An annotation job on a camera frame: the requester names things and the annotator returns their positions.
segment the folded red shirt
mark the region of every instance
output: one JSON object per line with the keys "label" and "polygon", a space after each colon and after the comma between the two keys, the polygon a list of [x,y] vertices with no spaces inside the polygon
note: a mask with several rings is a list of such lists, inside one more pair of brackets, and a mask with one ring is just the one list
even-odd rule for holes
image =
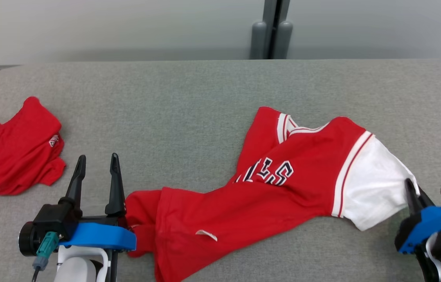
{"label": "folded red shirt", "polygon": [[346,117],[298,127],[262,107],[224,187],[205,194],[165,187],[127,197],[127,221],[137,235],[129,255],[153,252],[156,280],[179,282],[316,216],[345,217],[368,229],[406,206],[406,178],[416,182],[373,134]]}
{"label": "folded red shirt", "polygon": [[59,120],[35,97],[0,124],[0,195],[17,195],[37,183],[50,186],[61,177],[60,129]]}

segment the gray fabric surface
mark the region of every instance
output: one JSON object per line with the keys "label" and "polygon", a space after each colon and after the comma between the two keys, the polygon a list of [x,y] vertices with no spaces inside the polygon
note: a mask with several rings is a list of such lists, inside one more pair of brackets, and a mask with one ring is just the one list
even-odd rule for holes
{"label": "gray fabric surface", "polygon": [[[27,281],[22,225],[63,196],[79,155],[88,159],[81,207],[104,212],[118,152],[127,194],[162,186],[211,191],[234,173],[256,110],[267,105],[317,127],[348,116],[377,135],[441,203],[441,61],[194,61],[61,63],[0,71],[0,122],[35,95],[63,124],[68,164],[52,187],[0,197],[0,281]],[[316,218],[236,251],[188,281],[423,281],[415,257],[394,248],[401,211],[365,232]],[[54,262],[38,282],[53,281]],[[119,281],[153,281],[152,255],[122,255]]]}

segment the black cable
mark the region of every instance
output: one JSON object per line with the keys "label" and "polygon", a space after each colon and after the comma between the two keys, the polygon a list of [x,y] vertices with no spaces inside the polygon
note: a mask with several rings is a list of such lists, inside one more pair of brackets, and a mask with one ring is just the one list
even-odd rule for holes
{"label": "black cable", "polygon": [[36,278],[38,278],[38,273],[40,273],[40,267],[36,266],[36,270],[34,271],[31,282],[36,282]]}

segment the red jersey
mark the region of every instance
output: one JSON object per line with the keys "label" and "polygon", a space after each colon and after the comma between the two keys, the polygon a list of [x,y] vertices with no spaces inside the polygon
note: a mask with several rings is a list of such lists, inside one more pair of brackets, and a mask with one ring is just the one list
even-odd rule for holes
{"label": "red jersey", "polygon": [[[407,177],[415,182],[375,136],[346,117],[307,128],[262,107],[226,186],[205,194],[165,187],[128,196],[134,254],[153,251],[156,279],[175,282],[316,216],[347,217],[365,230],[406,205]],[[139,234],[154,240],[139,243]]]}

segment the teal connector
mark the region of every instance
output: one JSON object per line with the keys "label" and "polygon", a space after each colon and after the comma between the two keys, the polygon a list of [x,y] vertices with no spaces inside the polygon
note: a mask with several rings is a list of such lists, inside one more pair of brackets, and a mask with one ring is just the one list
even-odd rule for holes
{"label": "teal connector", "polygon": [[47,259],[59,246],[59,236],[55,232],[48,232],[41,242],[40,248],[36,252],[38,257],[46,257]]}
{"label": "teal connector", "polygon": [[48,259],[50,255],[55,251],[55,249],[59,246],[59,236],[55,232],[48,232],[47,235],[43,238],[43,241],[40,244],[40,248],[36,252],[36,259],[32,263],[32,267],[34,269],[39,268],[41,271],[44,271],[48,264]]}

